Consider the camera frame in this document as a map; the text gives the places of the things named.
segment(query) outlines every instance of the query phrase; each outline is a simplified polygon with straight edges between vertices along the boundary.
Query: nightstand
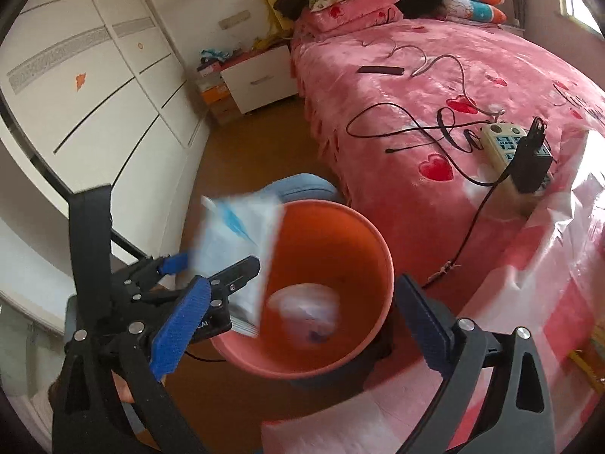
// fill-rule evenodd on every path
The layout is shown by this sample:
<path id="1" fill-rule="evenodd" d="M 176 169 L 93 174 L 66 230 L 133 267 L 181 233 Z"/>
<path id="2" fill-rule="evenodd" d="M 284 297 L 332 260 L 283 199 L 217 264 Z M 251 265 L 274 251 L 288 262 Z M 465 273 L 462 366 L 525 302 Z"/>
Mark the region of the nightstand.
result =
<path id="1" fill-rule="evenodd" d="M 283 45 L 227 62 L 221 77 L 242 114 L 298 92 L 290 72 L 290 51 Z"/>

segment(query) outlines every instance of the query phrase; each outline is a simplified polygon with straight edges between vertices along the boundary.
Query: white wardrobe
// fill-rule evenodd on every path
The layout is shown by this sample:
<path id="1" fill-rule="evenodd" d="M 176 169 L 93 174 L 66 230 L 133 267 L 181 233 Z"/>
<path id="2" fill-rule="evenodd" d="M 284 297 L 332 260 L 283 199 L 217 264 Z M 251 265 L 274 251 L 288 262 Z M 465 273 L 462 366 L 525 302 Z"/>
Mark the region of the white wardrobe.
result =
<path id="1" fill-rule="evenodd" d="M 113 185 L 114 230 L 178 251 L 208 128 L 144 0 L 29 0 L 0 46 L 0 89 L 68 191 Z"/>

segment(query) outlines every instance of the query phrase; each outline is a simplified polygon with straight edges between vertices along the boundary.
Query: orange sticker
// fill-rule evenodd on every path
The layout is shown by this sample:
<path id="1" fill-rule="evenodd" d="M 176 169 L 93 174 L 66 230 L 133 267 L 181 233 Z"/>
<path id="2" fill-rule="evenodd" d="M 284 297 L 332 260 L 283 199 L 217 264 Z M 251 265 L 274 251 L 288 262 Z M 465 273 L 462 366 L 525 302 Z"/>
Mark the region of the orange sticker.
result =
<path id="1" fill-rule="evenodd" d="M 78 91 L 82 88 L 82 85 L 84 85 L 85 81 L 86 81 L 86 73 L 80 73 L 79 75 L 76 75 L 76 91 Z"/>

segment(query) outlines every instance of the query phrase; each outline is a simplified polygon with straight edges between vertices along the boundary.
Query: drawer handle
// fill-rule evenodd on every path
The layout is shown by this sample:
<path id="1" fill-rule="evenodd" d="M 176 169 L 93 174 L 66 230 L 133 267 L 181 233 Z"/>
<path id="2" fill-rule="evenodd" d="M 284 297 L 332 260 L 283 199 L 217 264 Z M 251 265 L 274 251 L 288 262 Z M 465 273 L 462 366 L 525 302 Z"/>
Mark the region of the drawer handle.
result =
<path id="1" fill-rule="evenodd" d="M 264 77 L 258 78 L 258 80 L 252 80 L 250 85 L 259 85 L 264 81 L 271 80 L 271 78 L 273 78 L 273 75 L 265 75 Z"/>

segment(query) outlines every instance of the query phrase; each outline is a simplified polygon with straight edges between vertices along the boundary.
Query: black cord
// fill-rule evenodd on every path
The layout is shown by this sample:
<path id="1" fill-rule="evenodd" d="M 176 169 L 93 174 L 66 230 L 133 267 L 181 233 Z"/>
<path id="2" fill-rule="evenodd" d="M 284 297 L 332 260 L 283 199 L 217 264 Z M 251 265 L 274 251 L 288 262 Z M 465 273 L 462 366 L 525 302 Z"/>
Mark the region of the black cord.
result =
<path id="1" fill-rule="evenodd" d="M 488 194 L 485 195 L 485 198 L 483 198 L 483 201 L 481 202 L 481 204 L 479 205 L 479 208 L 477 208 L 477 211 L 475 212 L 475 216 L 473 216 L 473 221 L 471 221 L 471 225 L 470 225 L 470 227 L 468 227 L 467 234 L 464 237 L 462 244 L 460 245 L 460 248 L 458 249 L 458 252 L 456 252 L 456 255 L 450 261 L 448 261 L 444 265 L 443 268 L 441 268 L 439 273 L 437 273 L 434 277 L 430 278 L 429 281 L 426 282 L 422 286 L 422 289 L 426 290 L 427 288 L 431 287 L 433 284 L 435 284 L 436 282 L 441 280 L 441 278 L 443 278 L 444 275 L 446 275 L 455 266 L 456 261 L 458 261 L 458 258 L 460 257 L 460 255 L 462 254 L 462 251 L 464 250 L 465 246 L 467 245 L 468 239 L 471 238 L 471 233 L 473 233 L 473 229 L 475 228 L 475 225 L 477 224 L 477 220 L 479 220 L 479 215 L 481 214 L 483 207 L 486 205 L 486 203 L 488 202 L 491 195 L 494 194 L 495 189 L 499 185 L 501 185 L 501 183 L 503 183 L 504 180 L 506 180 L 506 178 L 508 176 L 510 176 L 510 165 L 511 164 L 508 165 L 508 167 L 504 170 L 504 172 L 501 174 L 501 176 L 498 178 L 498 180 L 494 183 L 494 185 L 491 187 L 491 189 L 489 189 Z"/>
<path id="2" fill-rule="evenodd" d="M 201 358 L 199 356 L 195 356 L 194 354 L 189 353 L 187 350 L 185 350 L 185 355 L 190 356 L 191 358 L 193 358 L 194 360 L 197 360 L 198 362 L 209 362 L 209 363 L 226 362 L 226 360 L 224 358 Z"/>
<path id="3" fill-rule="evenodd" d="M 542 147 L 542 144 L 546 140 L 546 128 L 547 128 L 547 125 L 541 117 L 534 118 L 532 125 L 529 129 L 529 132 L 527 132 L 527 136 L 525 139 L 527 144 L 530 145 L 530 149 L 538 150 L 540 147 Z M 473 216 L 473 221 L 471 221 L 471 226 L 469 227 L 469 229 L 467 231 L 467 235 L 464 237 L 464 240 L 462 241 L 462 244 L 461 244 L 460 248 L 458 249 L 458 252 L 456 253 L 456 255 L 450 261 L 448 261 L 444 265 L 443 268 L 441 268 L 439 273 L 437 273 L 435 276 L 431 277 L 429 279 L 429 281 L 423 285 L 423 287 L 422 287 L 423 289 L 427 289 L 431 285 L 433 285 L 435 282 L 441 280 L 441 278 L 443 278 L 444 275 L 447 274 L 447 272 L 450 271 L 454 267 L 454 265 L 456 264 L 456 261 L 462 254 L 464 247 L 467 245 L 468 239 L 470 239 L 470 237 L 471 237 L 471 233 L 473 232 L 473 228 L 477 224 L 477 220 L 479 219 L 481 210 L 483 210 L 483 207 L 488 202 L 489 198 L 494 193 L 494 191 L 498 187 L 498 185 L 503 183 L 506 180 L 506 178 L 510 176 L 510 173 L 512 172 L 512 170 L 516 169 L 518 167 L 519 163 L 522 164 L 523 160 L 520 160 L 519 156 L 515 155 L 512 158 L 512 160 L 510 161 L 509 165 L 507 165 L 506 169 L 504 169 L 504 171 L 500 175 L 500 177 L 498 177 L 498 180 L 494 183 L 492 188 L 488 191 L 488 194 L 485 195 L 485 198 L 483 198 L 483 201 L 479 205 L 479 208 L 477 208 L 477 212 L 475 213 L 475 216 Z"/>
<path id="4" fill-rule="evenodd" d="M 399 110 L 402 110 L 414 122 L 414 124 L 416 125 L 416 127 L 398 129 L 396 131 L 391 131 L 389 133 L 380 133 L 380 134 L 376 134 L 376 135 L 357 135 L 357 134 L 351 133 L 349 131 L 351 125 L 353 124 L 353 122 L 356 119 L 358 119 L 362 114 L 365 114 L 366 112 L 368 112 L 370 109 L 373 109 L 374 107 L 378 107 L 378 106 L 392 106 L 392 107 L 396 107 Z M 451 111 L 452 116 L 453 116 L 453 120 L 454 120 L 454 124 L 453 125 L 446 126 L 445 123 L 443 122 L 443 111 L 444 110 L 450 110 Z M 378 102 L 376 104 L 372 104 L 369 107 L 366 107 L 364 110 L 362 110 L 360 113 L 358 113 L 355 117 L 353 117 L 353 119 L 351 119 L 349 121 L 349 123 L 347 124 L 347 127 L 345 128 L 345 131 L 346 131 L 346 133 L 349 136 L 352 136 L 353 138 L 388 138 L 388 137 L 394 137 L 396 135 L 400 135 L 400 134 L 403 134 L 403 133 L 408 133 L 410 131 L 420 131 L 422 134 L 424 134 L 426 137 L 428 137 L 431 140 L 429 143 L 423 143 L 421 145 L 412 145 L 412 146 L 408 146 L 408 147 L 404 147 L 404 148 L 400 148 L 400 149 L 387 148 L 385 150 L 385 153 L 386 154 L 394 154 L 396 152 L 401 152 L 401 151 L 404 151 L 404 150 L 409 150 L 410 148 L 416 148 L 416 147 L 421 147 L 421 146 L 427 146 L 427 145 L 433 145 L 433 144 L 435 144 L 441 150 L 441 152 L 447 157 L 447 159 L 452 163 L 452 165 L 455 167 L 456 171 L 458 171 L 458 173 L 462 177 L 464 177 L 464 179 L 466 179 L 468 182 L 471 182 L 471 183 L 473 183 L 474 185 L 477 185 L 477 186 L 482 186 L 484 188 L 491 188 L 492 186 L 494 186 L 495 183 L 482 183 L 481 181 L 474 180 L 472 177 L 467 176 L 467 174 L 465 174 L 464 171 L 462 171 L 462 169 L 460 167 L 458 167 L 458 164 L 456 164 L 456 162 L 454 161 L 454 159 L 452 159 L 451 155 L 447 152 L 447 150 L 443 147 L 443 145 L 440 144 L 440 141 L 445 138 L 455 148 L 457 148 L 458 150 L 461 150 L 462 152 L 470 153 L 473 150 L 473 146 L 475 148 L 480 149 L 479 145 L 477 145 L 474 141 L 472 141 L 471 135 L 465 135 L 465 137 L 467 138 L 467 141 L 470 142 L 471 150 L 470 151 L 464 150 L 463 148 L 461 148 L 454 141 L 454 139 L 451 137 L 450 133 L 451 133 L 451 131 L 454 128 L 471 126 L 473 124 L 491 124 L 491 121 L 473 121 L 472 123 L 456 124 L 456 113 L 452 109 L 450 109 L 449 107 L 442 107 L 437 112 L 437 123 L 439 124 L 438 126 L 421 126 L 418 123 L 418 121 L 412 116 L 412 114 L 410 114 L 410 112 L 405 107 L 402 107 L 399 104 L 395 104 L 394 102 Z M 438 129 L 438 130 L 440 130 L 442 132 L 442 134 L 443 134 L 443 137 L 440 138 L 440 139 L 436 139 L 434 136 L 432 136 L 427 131 L 429 129 Z"/>

